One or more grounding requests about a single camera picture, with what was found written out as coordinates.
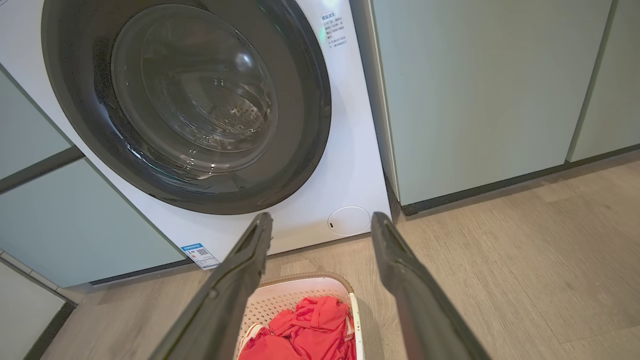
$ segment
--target plastic basket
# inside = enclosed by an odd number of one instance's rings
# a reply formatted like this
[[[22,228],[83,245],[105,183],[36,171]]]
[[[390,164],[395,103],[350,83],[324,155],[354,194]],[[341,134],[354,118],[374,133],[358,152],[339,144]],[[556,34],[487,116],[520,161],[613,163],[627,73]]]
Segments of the plastic basket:
[[[237,359],[240,341],[251,325],[269,322],[284,309],[294,309],[305,297],[333,296],[349,306],[355,330],[356,358],[364,360],[360,313],[353,288],[339,275],[330,273],[309,273],[289,276],[277,281],[261,284],[249,297],[244,310],[242,327],[236,343]]]

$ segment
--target white washing machine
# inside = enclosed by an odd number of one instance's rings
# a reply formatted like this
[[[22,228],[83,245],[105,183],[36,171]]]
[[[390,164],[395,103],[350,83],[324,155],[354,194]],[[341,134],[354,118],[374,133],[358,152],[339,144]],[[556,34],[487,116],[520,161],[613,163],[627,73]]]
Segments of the white washing machine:
[[[261,211],[271,254],[389,214],[348,0],[0,3],[0,63],[202,268]]]

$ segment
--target washing machine door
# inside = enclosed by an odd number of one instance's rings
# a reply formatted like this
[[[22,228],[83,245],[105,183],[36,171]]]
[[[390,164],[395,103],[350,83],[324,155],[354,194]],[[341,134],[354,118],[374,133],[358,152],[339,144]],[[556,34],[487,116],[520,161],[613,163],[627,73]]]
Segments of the washing machine door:
[[[329,78],[295,0],[45,0],[42,42],[83,141],[162,201],[259,211],[323,154]]]

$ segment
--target red fabric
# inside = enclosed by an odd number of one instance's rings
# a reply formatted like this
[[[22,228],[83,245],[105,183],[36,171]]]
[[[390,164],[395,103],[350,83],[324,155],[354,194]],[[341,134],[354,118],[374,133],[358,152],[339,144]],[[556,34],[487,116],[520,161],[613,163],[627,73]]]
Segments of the red fabric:
[[[307,297],[295,311],[277,314],[269,323],[273,335],[251,340],[238,360],[356,360],[347,322],[353,329],[349,306],[335,297]]]

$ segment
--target door glass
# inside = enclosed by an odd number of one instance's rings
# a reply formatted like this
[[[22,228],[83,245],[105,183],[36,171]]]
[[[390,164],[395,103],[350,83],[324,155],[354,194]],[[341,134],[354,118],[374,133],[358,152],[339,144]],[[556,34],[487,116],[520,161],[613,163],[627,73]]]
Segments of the door glass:
[[[273,137],[278,109],[264,62],[209,12],[175,4],[142,11],[118,35],[111,70],[126,117],[185,180],[246,167]]]

